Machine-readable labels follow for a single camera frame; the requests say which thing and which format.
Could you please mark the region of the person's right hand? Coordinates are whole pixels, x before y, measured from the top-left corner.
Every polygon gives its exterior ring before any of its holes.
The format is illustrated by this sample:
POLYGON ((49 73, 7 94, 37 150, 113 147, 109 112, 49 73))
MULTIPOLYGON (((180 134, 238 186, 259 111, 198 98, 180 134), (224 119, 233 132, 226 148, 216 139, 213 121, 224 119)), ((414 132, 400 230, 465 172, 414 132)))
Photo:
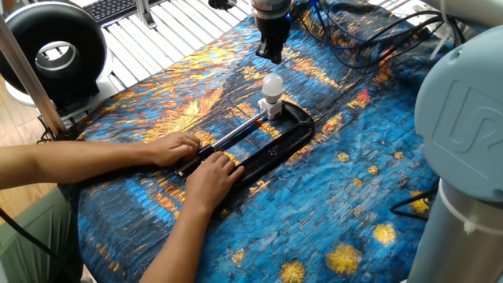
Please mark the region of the person's right hand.
POLYGON ((226 154, 211 154, 185 181, 183 208, 211 214, 244 173, 226 154))

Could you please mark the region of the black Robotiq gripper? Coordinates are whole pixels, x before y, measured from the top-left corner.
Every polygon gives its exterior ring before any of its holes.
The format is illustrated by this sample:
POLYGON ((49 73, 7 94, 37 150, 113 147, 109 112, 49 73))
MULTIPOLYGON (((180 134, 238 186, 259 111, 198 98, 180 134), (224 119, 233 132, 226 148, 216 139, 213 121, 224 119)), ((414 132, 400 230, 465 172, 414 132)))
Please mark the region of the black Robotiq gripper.
POLYGON ((280 64, 283 45, 288 39, 291 27, 290 12, 254 11, 253 16, 261 34, 255 55, 280 64))

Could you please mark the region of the person's left hand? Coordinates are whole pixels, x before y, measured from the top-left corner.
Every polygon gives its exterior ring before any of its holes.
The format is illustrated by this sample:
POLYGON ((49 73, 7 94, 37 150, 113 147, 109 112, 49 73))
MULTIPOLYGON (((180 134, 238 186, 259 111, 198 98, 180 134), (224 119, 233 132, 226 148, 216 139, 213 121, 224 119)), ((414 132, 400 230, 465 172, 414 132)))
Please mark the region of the person's left hand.
POLYGON ((169 167, 179 160, 190 160, 199 151, 200 139, 194 134, 174 132, 152 142, 142 143, 147 164, 169 167))

